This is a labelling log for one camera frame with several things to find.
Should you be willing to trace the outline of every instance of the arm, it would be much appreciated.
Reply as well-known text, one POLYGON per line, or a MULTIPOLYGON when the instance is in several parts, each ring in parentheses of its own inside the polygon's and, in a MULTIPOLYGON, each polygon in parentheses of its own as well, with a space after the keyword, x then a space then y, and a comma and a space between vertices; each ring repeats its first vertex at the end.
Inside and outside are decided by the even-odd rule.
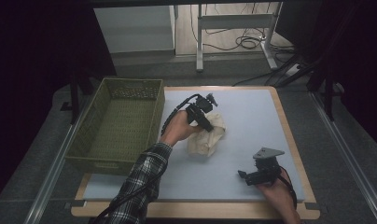
MULTIPOLYGON (((200 131, 200 127, 189 126, 187 112, 179 111, 171 120, 158 144, 142 153, 136 161, 118 196, 112 201, 118 201, 126 195, 146 185, 148 181, 165 169, 172 147, 192 133, 200 131)), ((122 204, 109 215, 106 223, 145 223, 147 205, 159 196, 160 180, 148 186, 143 193, 122 204)))
MULTIPOLYGON (((289 180, 288 175, 282 169, 281 176, 289 180)), ((297 213, 293 199, 287 186, 279 179, 272 184, 261 184, 256 186, 273 208, 281 215, 286 224, 300 224, 300 215, 297 213)))

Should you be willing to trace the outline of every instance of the plaid shirt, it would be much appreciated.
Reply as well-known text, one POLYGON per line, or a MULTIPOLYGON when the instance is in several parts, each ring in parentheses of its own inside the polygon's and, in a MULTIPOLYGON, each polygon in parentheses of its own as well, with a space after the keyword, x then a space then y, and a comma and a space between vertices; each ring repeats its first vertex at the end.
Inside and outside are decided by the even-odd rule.
MULTIPOLYGON (((143 152, 122 184, 118 196, 111 203, 139 189, 156 176, 167 164, 171 152, 172 148, 163 143, 157 143, 143 152)), ((108 217, 106 223, 145 223, 147 205, 159 197, 159 186, 160 180, 157 180, 142 193, 122 204, 108 217)))

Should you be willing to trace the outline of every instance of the wall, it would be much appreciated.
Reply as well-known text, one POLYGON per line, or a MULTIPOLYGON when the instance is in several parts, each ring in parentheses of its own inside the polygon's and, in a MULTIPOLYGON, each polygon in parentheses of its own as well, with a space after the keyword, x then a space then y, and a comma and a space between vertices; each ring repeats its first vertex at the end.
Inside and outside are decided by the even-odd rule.
POLYGON ((110 53, 175 48, 173 7, 112 7, 94 11, 110 53))

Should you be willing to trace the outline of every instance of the green plastic basket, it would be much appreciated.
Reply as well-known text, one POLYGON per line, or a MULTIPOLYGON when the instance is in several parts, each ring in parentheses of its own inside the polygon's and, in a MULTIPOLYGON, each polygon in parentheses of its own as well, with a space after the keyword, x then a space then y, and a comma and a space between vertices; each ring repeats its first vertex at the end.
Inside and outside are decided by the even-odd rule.
POLYGON ((86 173, 127 175, 157 142, 164 103, 162 80, 104 78, 66 160, 86 173))

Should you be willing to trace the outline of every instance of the gray floor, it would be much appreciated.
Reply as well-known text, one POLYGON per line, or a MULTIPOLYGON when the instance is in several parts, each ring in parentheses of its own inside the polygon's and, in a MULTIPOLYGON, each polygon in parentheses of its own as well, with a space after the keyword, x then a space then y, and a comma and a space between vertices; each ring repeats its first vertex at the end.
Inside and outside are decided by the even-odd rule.
MULTIPOLYGON (((269 72, 261 54, 205 57, 204 72, 195 72, 193 57, 163 55, 125 57, 115 55, 120 77, 163 78, 168 86, 205 86, 234 83, 269 72)), ((245 85, 263 85, 270 76, 253 79, 245 85)), ((308 77, 278 89, 290 129, 321 208, 318 220, 305 223, 377 223, 368 203, 347 168, 342 155, 321 119, 313 99, 305 89, 308 77)), ((16 173, 0 196, 0 223, 22 223, 50 164, 69 129, 70 113, 60 111, 69 101, 69 89, 54 94, 53 107, 16 173)), ((334 98, 335 123, 356 159, 377 190, 377 145, 334 98)), ((74 200, 82 173, 65 163, 40 223, 88 223, 73 217, 67 203, 74 200)), ((148 223, 192 223, 193 220, 149 219, 148 223)), ((253 220, 195 220, 196 223, 256 223, 253 220)))

